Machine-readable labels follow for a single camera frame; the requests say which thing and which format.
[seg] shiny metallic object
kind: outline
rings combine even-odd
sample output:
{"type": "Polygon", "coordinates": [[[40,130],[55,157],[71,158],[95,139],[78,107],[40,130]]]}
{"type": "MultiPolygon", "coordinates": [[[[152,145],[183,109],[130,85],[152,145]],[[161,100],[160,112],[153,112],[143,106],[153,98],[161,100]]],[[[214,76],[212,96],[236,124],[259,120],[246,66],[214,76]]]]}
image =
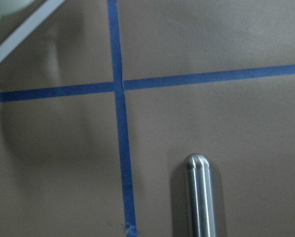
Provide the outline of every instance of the shiny metallic object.
{"type": "Polygon", "coordinates": [[[190,237],[217,237],[210,164],[203,155],[185,160],[190,237]]]}

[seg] blue tape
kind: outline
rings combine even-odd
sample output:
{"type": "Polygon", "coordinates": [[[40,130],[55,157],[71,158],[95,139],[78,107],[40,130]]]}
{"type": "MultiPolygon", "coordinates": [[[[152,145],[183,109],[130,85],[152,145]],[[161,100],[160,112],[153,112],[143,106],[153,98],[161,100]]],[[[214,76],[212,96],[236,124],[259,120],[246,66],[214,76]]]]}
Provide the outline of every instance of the blue tape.
{"type": "Polygon", "coordinates": [[[111,40],[111,58],[116,104],[117,129],[119,140],[124,218],[126,225],[125,233],[127,237],[136,237],[137,230],[133,198],[128,122],[124,90],[122,86],[122,59],[118,23],[118,9],[116,0],[107,0],[107,3],[111,40]]]}
{"type": "Polygon", "coordinates": [[[123,86],[125,90],[136,90],[174,85],[188,85],[225,80],[253,79],[293,74],[295,74],[295,65],[286,65],[172,77],[125,80],[123,81],[123,86]]]}
{"type": "Polygon", "coordinates": [[[11,92],[0,93],[0,103],[19,101],[19,100],[33,100],[41,98],[51,98],[60,96],[85,95],[103,92],[113,92],[114,87],[112,82],[84,84],[84,85],[70,85],[52,88],[19,90],[11,92]]]}

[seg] blurry white object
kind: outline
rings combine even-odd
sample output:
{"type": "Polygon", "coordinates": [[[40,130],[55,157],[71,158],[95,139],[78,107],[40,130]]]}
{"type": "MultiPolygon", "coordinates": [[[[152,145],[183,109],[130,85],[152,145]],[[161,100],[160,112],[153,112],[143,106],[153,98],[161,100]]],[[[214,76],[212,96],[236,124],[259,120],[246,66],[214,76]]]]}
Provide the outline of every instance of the blurry white object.
{"type": "Polygon", "coordinates": [[[21,10],[33,1],[34,0],[0,0],[0,16],[21,10]]]}

